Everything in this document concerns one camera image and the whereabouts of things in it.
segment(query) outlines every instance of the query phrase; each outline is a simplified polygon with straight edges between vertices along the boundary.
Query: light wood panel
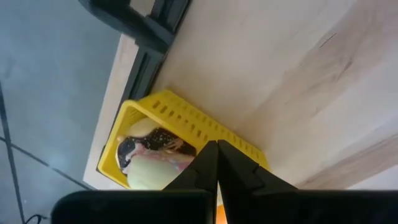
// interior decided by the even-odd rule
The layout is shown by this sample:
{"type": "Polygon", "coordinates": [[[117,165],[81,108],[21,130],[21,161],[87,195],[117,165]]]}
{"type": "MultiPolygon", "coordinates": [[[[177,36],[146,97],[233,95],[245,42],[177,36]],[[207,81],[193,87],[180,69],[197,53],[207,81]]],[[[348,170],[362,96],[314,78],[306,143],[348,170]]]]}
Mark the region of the light wood panel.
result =
{"type": "Polygon", "coordinates": [[[347,158],[391,155],[377,151],[398,133],[396,24],[394,0],[193,1],[155,90],[257,145],[276,175],[310,183],[347,158]]]}

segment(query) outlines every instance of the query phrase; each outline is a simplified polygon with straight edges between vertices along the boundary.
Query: basket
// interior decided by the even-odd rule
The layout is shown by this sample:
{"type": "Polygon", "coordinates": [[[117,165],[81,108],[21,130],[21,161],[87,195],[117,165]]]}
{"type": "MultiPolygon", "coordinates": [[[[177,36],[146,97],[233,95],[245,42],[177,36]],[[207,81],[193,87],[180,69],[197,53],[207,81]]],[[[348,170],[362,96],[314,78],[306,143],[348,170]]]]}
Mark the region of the basket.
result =
{"type": "Polygon", "coordinates": [[[127,178],[120,172],[115,159],[117,137],[123,135],[134,123],[149,117],[168,129],[200,152],[210,140],[225,139],[245,155],[268,169],[265,155],[239,138],[223,125],[196,109],[169,90],[149,95],[139,101],[123,103],[98,163],[98,170],[113,181],[129,189],[127,178]]]}

